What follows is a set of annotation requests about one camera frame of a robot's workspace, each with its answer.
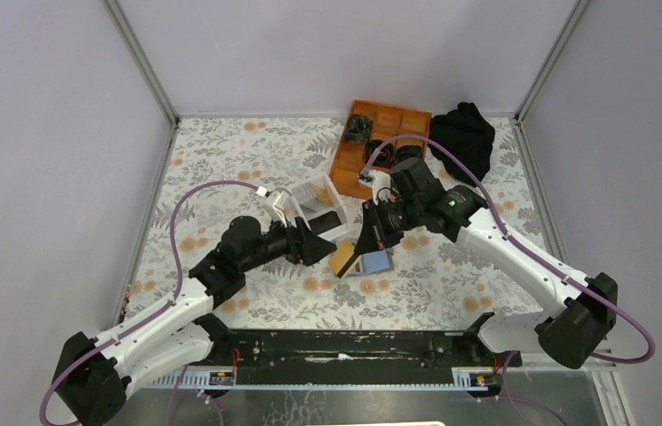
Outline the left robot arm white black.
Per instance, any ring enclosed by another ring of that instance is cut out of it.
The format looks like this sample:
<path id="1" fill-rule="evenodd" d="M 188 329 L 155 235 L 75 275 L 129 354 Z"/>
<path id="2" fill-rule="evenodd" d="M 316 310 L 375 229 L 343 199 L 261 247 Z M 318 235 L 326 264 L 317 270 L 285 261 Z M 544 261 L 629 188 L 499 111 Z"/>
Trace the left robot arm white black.
<path id="1" fill-rule="evenodd" d="M 311 266 L 335 250 L 300 217 L 292 225 L 273 221 L 266 232 L 255 218 L 236 217 L 174 296 L 93 337 L 83 332 L 69 337 L 50 393 L 62 400 L 75 424 L 105 424 L 152 380 L 203 359 L 210 365 L 227 359 L 229 330 L 213 312 L 244 288 L 247 272 L 280 257 Z"/>

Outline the gold credit card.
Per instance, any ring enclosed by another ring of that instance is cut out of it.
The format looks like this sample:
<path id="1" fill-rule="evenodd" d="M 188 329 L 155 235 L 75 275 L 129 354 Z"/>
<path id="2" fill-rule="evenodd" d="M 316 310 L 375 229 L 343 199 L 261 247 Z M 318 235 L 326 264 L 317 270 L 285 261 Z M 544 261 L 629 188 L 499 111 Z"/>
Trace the gold credit card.
<path id="1" fill-rule="evenodd" d="M 336 278 L 343 279 L 347 277 L 345 273 L 350 266 L 361 261 L 361 258 L 353 255 L 355 246 L 350 240 L 338 241 L 336 246 L 337 250 L 328 259 L 328 265 Z"/>
<path id="2" fill-rule="evenodd" d="M 350 268 L 345 273 L 346 276 L 359 276 L 364 272 L 362 262 L 358 260 L 356 263 L 350 266 Z"/>

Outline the grey leather card holder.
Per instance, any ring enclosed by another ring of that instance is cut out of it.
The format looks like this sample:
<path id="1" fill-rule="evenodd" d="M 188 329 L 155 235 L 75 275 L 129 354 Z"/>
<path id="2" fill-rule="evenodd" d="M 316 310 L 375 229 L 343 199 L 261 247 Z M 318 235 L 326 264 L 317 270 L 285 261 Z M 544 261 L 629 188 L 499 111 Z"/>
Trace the grey leather card holder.
<path id="1" fill-rule="evenodd" d="M 388 272 L 391 271 L 394 267 L 393 263 L 393 253 L 391 250 L 381 250 L 373 253 L 367 253 L 360 257 L 364 272 L 359 276 L 347 276 L 347 277 L 361 277 L 376 274 L 379 272 Z"/>

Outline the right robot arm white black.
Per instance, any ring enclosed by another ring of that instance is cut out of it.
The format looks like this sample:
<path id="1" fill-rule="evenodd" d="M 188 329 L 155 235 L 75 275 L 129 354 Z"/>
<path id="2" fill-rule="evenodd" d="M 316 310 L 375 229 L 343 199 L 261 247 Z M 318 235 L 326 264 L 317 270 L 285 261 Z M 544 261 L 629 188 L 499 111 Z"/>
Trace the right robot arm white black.
<path id="1" fill-rule="evenodd" d="M 355 252 L 397 246 L 406 231 L 426 227 L 483 258 L 519 284 L 542 308 L 522 315 L 492 314 L 463 345 L 472 364 L 499 352 L 541 349 L 558 364 L 580 368 L 616 324 L 618 283 L 563 264 L 510 227 L 501 229 L 486 201 L 464 185 L 436 197 L 364 201 Z"/>

